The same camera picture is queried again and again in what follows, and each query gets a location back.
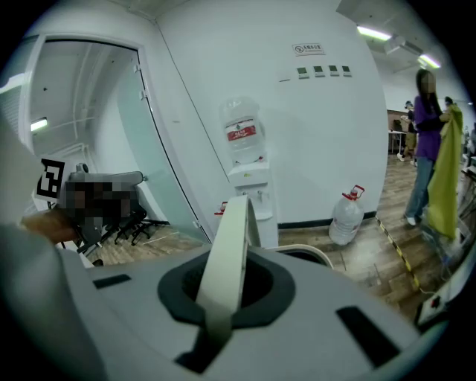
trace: glass door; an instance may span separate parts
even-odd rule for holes
[[[128,64],[118,84],[118,108],[129,146],[142,174],[147,178],[159,208],[176,230],[208,243],[205,232],[197,223],[179,181],[164,151],[149,109],[137,55]]]

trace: ceiling light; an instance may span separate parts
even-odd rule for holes
[[[376,39],[381,39],[382,41],[387,41],[391,38],[390,34],[382,33],[375,31],[373,29],[364,28],[364,27],[357,27],[360,34],[364,34],[365,36],[375,37]]]
[[[42,128],[42,127],[46,126],[47,124],[48,124],[48,122],[46,121],[46,118],[38,119],[38,121],[34,121],[31,124],[31,130],[34,131],[35,129]]]
[[[420,57],[423,61],[425,61],[427,64],[429,64],[432,68],[440,68],[440,67],[441,67],[441,65],[440,65],[437,61],[431,59],[431,58],[430,58],[429,56],[427,56],[426,54],[422,54],[422,55],[419,56],[419,57]]]

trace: sign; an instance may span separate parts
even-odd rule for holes
[[[42,156],[41,162],[45,168],[35,189],[35,197],[45,201],[58,202],[61,189],[71,173],[69,163],[65,159]]]
[[[254,120],[248,119],[246,121],[240,121],[238,123],[231,124],[225,128],[228,141],[233,141],[247,136],[256,135],[256,127],[254,126]]]
[[[297,56],[312,56],[313,54],[325,54],[322,45],[318,42],[313,42],[309,44],[296,44],[292,46],[292,50]]]

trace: black baseboard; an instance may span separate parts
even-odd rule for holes
[[[368,211],[364,214],[364,220],[369,218],[374,218],[377,215],[376,211]],[[314,220],[314,221],[300,221],[300,222],[283,222],[278,223],[277,227],[279,229],[299,229],[299,228],[317,228],[319,226],[329,226],[332,223],[332,218],[325,220]]]
[[[153,222],[156,225],[170,225],[168,221],[149,220],[148,218],[146,218],[144,222]]]

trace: door frame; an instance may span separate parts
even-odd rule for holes
[[[128,48],[137,52],[140,67],[142,80],[144,82],[144,87],[147,93],[147,101],[149,102],[149,110],[152,116],[155,130],[157,131],[158,140],[161,142],[161,145],[164,149],[165,156],[170,164],[170,169],[174,173],[178,187],[182,190],[184,195],[184,201],[189,205],[192,215],[196,217],[196,220],[199,222],[200,226],[205,233],[206,238],[213,242],[215,234],[211,227],[208,225],[207,219],[205,218],[205,212],[200,206],[198,200],[194,196],[193,190],[190,186],[188,178],[184,172],[184,169],[179,161],[179,156],[175,151],[172,139],[170,134],[165,127],[165,123],[161,117],[161,107],[155,93],[153,91],[149,65],[147,63],[147,57],[145,54],[145,47],[142,44],[138,44],[133,41],[111,38],[109,36],[103,36],[95,33],[40,33],[37,35],[35,46],[30,54],[28,59],[27,69],[25,73],[28,73],[28,80],[25,81],[25,84],[22,86],[22,96],[20,97],[20,118],[19,118],[19,137],[20,140],[27,146],[27,148],[33,152],[33,139],[31,137],[30,130],[30,105],[31,105],[31,79],[33,78],[33,73],[36,69],[36,64],[39,60],[39,55],[43,48],[43,45],[47,41],[54,40],[79,40],[85,42],[97,42],[105,43],[109,45],[116,45],[119,48]]]

